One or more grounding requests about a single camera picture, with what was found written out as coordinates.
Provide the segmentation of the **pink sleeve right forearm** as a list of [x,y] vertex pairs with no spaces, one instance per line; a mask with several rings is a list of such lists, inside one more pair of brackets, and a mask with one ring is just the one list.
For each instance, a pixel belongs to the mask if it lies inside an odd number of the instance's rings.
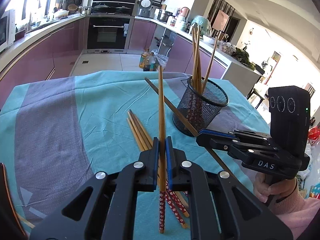
[[319,239],[319,199],[304,199],[295,190],[278,199],[271,211],[291,230],[294,239]]

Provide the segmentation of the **right hand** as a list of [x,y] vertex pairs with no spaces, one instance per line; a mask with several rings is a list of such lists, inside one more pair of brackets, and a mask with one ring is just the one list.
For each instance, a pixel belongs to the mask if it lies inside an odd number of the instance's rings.
[[266,203],[269,196],[278,196],[278,199],[288,197],[296,188],[297,180],[285,179],[274,184],[266,182],[267,175],[264,173],[257,173],[253,183],[254,195],[263,203]]

